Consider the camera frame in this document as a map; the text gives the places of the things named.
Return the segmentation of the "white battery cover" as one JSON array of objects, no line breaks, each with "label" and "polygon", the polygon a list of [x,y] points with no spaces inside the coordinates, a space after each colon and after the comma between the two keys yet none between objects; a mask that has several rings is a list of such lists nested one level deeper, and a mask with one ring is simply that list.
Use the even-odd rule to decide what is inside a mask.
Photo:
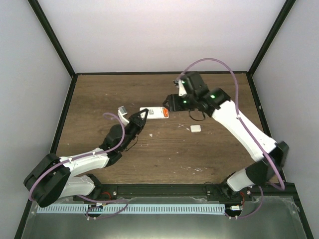
[{"label": "white battery cover", "polygon": [[192,133],[201,132],[201,126],[200,125],[191,125],[190,126],[190,131]]}]

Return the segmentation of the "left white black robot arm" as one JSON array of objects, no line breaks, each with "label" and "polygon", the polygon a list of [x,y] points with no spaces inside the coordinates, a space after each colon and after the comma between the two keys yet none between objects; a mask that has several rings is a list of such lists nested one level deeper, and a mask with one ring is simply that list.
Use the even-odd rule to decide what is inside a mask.
[{"label": "left white black robot arm", "polygon": [[125,119],[118,109],[117,115],[104,113],[119,121],[112,126],[103,143],[97,148],[72,156],[46,155],[25,178],[23,184],[29,191],[29,200],[40,207],[47,207],[60,198],[78,196],[88,201],[97,201],[102,195],[100,181],[89,171],[115,164],[129,144],[143,130],[149,110],[147,108]]}]

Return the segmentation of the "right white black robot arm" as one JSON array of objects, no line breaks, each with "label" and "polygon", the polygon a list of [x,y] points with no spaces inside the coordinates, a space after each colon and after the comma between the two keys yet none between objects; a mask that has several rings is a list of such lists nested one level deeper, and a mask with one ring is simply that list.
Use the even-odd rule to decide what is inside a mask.
[{"label": "right white black robot arm", "polygon": [[229,175],[219,186],[223,198],[232,201],[247,187],[262,186],[277,176],[285,164],[289,146],[276,142],[259,130],[238,109],[237,103],[221,88],[210,90],[199,72],[192,71],[175,81],[177,94],[170,94],[163,107],[170,112],[198,110],[223,125],[247,150],[254,163]]}]

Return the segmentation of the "white remote control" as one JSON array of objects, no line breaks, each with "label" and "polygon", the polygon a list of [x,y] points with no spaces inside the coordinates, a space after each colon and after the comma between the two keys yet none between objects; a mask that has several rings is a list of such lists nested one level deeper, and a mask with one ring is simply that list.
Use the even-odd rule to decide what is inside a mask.
[{"label": "white remote control", "polygon": [[148,120],[167,119],[163,114],[164,107],[141,107],[140,111],[143,109],[149,110]]}]

